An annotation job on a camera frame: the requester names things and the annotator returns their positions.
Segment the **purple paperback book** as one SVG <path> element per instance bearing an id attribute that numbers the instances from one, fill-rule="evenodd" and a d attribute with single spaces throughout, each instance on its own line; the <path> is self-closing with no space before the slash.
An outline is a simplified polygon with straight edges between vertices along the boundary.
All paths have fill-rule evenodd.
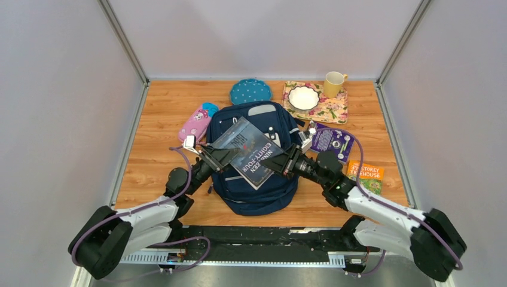
<path id="1" fill-rule="evenodd" d="M 312 138 L 310 150 L 314 152 L 332 151 L 342 163 L 348 162 L 354 137 L 347 131 L 331 128 L 321 123 L 315 123 L 316 134 Z"/>

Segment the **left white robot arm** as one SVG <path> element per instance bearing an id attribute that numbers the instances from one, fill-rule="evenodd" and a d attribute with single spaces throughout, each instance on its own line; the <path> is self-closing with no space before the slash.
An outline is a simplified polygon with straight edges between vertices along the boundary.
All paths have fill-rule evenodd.
<path id="1" fill-rule="evenodd" d="M 186 168 L 171 170 L 162 196 L 130 209 L 99 207 L 68 246 L 72 262 L 93 278 L 103 279 L 124 257 L 143 248 L 179 246 L 183 233 L 175 226 L 181 224 L 179 219 L 194 203 L 189 196 L 212 174 L 227 169 L 239 154 L 238 148 L 205 144 L 197 151 L 195 164 L 185 158 Z"/>

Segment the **navy blue student backpack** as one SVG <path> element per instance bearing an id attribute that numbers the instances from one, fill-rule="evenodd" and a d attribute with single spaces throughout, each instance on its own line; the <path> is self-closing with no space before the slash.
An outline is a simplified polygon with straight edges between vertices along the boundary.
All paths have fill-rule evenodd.
<path id="1" fill-rule="evenodd" d="M 234 120 L 242 117 L 279 144 L 283 152 L 292 144 L 301 144 L 298 133 L 305 122 L 294 118 L 281 104 L 269 100 L 229 106 L 216 112 L 207 127 L 207 143 L 212 145 Z M 234 213 L 243 216 L 267 215 L 287 207 L 298 188 L 297 176 L 287 178 L 273 172 L 255 190 L 231 165 L 212 174 L 211 178 L 220 198 Z"/>

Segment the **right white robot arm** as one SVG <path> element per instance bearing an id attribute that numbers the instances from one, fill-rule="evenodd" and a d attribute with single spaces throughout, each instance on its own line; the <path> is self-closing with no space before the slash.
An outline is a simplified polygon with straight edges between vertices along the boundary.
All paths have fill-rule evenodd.
<path id="1" fill-rule="evenodd" d="M 401 206 L 366 190 L 343 173 L 343 165 L 330 152 L 312 159 L 292 145 L 262 160 L 261 165 L 287 178 L 301 176 L 319 184 L 331 206 L 352 212 L 346 222 L 349 229 L 341 233 L 346 249 L 372 246 L 402 255 L 439 282 L 445 282 L 454 270 L 463 269 L 461 257 L 467 245 L 443 211 Z"/>

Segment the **pink cartoon pencil case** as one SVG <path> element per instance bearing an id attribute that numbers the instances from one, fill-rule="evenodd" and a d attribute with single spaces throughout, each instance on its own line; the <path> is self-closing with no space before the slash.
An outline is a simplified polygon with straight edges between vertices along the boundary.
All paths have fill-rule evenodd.
<path id="1" fill-rule="evenodd" d="M 185 122 L 178 133 L 179 140 L 183 143 L 189 135 L 200 141 L 206 134 L 207 127 L 213 115 L 219 111 L 218 106 L 210 102 L 202 103 Z"/>

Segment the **dark blue 1984 book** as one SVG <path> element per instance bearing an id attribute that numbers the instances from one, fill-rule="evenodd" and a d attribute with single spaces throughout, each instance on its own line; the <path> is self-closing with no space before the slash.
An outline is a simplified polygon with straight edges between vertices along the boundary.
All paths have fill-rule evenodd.
<path id="1" fill-rule="evenodd" d="M 280 145 L 269 139 L 262 131 L 245 118 L 233 121 L 217 140 L 212 143 L 218 149 L 237 149 L 239 153 L 230 165 L 247 183 L 258 190 L 273 174 L 261 162 L 283 152 Z"/>

